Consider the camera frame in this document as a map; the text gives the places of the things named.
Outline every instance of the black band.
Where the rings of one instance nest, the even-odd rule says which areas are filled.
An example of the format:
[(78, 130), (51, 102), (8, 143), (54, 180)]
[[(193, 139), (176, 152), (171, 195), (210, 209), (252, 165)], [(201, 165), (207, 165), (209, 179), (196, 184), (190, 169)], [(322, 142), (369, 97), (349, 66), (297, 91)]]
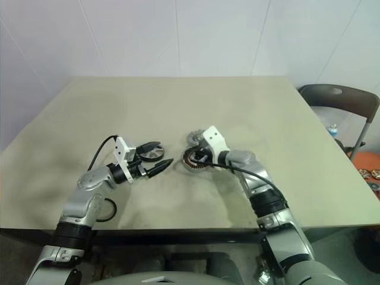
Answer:
[(86, 250), (91, 241), (91, 227), (59, 222), (49, 245)]
[(127, 180), (120, 165), (114, 165), (113, 163), (110, 163), (107, 165), (107, 167), (111, 171), (113, 180), (115, 180), (117, 184), (121, 184)]
[(249, 198), (257, 217), (266, 216), (287, 208), (281, 193), (275, 189), (268, 189)]
[(223, 165), (226, 165), (226, 156), (227, 154), (229, 153), (230, 151), (228, 150), (224, 150), (222, 151), (219, 156), (218, 156), (218, 163), (219, 164), (223, 164)]

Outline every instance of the floor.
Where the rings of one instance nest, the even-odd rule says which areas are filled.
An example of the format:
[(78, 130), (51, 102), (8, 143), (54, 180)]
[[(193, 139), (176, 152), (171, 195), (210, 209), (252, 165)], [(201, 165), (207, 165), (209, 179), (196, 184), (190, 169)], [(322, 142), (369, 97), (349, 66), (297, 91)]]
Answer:
[[(344, 229), (312, 243), (317, 261), (327, 265), (349, 285), (380, 284), (380, 274), (370, 272), (357, 260), (353, 249), (355, 236), (355, 229)], [(0, 235), (0, 284), (24, 284), (40, 250), (38, 246)], [(100, 272), (103, 278), (130, 273), (139, 260), (152, 255), (168, 257), (172, 252), (225, 252), (234, 260), (245, 285), (258, 284), (254, 279), (258, 245), (235, 243), (109, 247), (99, 252), (101, 265), (80, 265), (83, 272), (81, 284), (88, 284), (94, 278), (99, 278)], [(173, 261), (171, 267), (175, 270), (203, 273), (205, 262)]]

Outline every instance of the orange object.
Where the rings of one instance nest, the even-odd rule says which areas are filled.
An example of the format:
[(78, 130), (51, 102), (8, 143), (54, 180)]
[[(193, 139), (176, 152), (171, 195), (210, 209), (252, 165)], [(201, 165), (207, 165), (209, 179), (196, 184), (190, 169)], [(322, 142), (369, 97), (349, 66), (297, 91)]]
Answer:
[[(376, 153), (370, 153), (370, 152), (358, 152), (352, 161), (355, 165), (356, 169), (380, 169), (380, 155)], [(371, 177), (369, 179), (366, 179), (366, 182), (375, 182), (379, 183), (379, 180), (376, 180), (375, 178)], [(375, 195), (380, 200), (380, 192), (374, 191)]]

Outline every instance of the table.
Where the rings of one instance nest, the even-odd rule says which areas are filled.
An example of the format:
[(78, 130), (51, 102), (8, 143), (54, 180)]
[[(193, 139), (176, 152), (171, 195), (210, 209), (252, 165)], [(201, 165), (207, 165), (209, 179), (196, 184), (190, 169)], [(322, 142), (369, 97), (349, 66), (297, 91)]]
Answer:
[[(119, 134), (159, 140), (174, 163), (125, 183), (110, 197), (116, 217), (95, 229), (257, 228), (227, 171), (190, 173), (186, 136), (215, 125), (230, 148), (253, 151), (302, 227), (380, 223), (380, 203), (285, 77), (77, 77), (1, 156), (0, 225), (54, 229), (99, 144)], [(112, 143), (96, 166), (114, 162)]]

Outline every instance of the black cable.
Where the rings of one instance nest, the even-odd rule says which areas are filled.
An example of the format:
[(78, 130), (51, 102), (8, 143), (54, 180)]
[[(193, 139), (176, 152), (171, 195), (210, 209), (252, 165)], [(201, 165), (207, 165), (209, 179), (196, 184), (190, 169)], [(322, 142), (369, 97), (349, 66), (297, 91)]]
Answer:
[(116, 205), (116, 203), (114, 202), (114, 200), (111, 200), (109, 198), (105, 198), (104, 200), (108, 201), (108, 202), (110, 202), (112, 204), (112, 206), (113, 206), (113, 213), (108, 218), (97, 218), (96, 221), (99, 222), (99, 223), (104, 223), (106, 221), (111, 221), (113, 219), (113, 217), (116, 216), (116, 213), (118, 212), (118, 206)]
[(194, 160), (194, 159), (191, 160), (191, 161), (194, 162), (194, 163), (199, 163), (199, 164), (208, 165), (208, 166), (214, 166), (214, 167), (220, 167), (220, 168), (234, 170), (234, 171), (243, 172), (243, 173), (252, 175), (252, 176), (254, 176), (254, 177), (256, 177), (256, 178), (264, 181), (265, 183), (269, 184), (275, 191), (278, 192), (278, 194), (281, 196), (281, 198), (285, 201), (285, 204), (287, 205), (287, 201), (286, 201), (284, 195), (282, 194), (282, 192), (278, 189), (278, 187), (275, 186), (268, 179), (260, 176), (259, 174), (256, 174), (254, 172), (251, 172), (251, 171), (248, 171), (248, 170), (245, 170), (245, 169), (242, 169), (242, 168), (238, 168), (238, 167), (235, 167), (235, 166), (232, 166), (232, 165), (225, 165), (225, 164), (219, 164), (219, 163), (211, 163), (211, 162), (206, 162), (206, 161), (198, 161), (198, 160)]
[[(100, 145), (100, 147), (97, 149), (91, 163), (90, 163), (90, 166), (88, 167), (87, 171), (90, 171), (93, 166), (94, 166), (94, 163), (95, 163), (95, 160), (97, 159), (97, 156), (99, 155), (100, 151), (102, 150), (102, 148), (105, 146), (105, 144), (111, 139), (113, 138), (115, 141), (116, 141), (116, 138), (118, 137), (118, 135), (110, 135), (109, 137), (107, 137), (103, 142), (102, 144)], [(109, 198), (105, 198), (104, 199), (105, 201), (108, 201), (112, 204), (113, 206), (113, 213), (110, 217), (108, 218), (98, 218), (96, 221), (99, 222), (99, 223), (104, 223), (106, 221), (110, 221), (111, 219), (113, 219), (114, 216), (116, 216), (116, 213), (118, 212), (118, 206), (116, 205), (116, 203), (109, 199)]]
[(97, 149), (91, 163), (90, 163), (90, 166), (88, 167), (87, 171), (90, 171), (93, 166), (94, 166), (94, 163), (95, 163), (95, 160), (97, 158), (97, 156), (99, 155), (100, 151), (102, 150), (102, 148), (105, 146), (105, 144), (111, 139), (113, 138), (115, 141), (116, 141), (116, 138), (118, 137), (118, 135), (110, 135), (109, 137), (107, 137), (103, 142), (102, 144), (100, 145), (100, 147)]

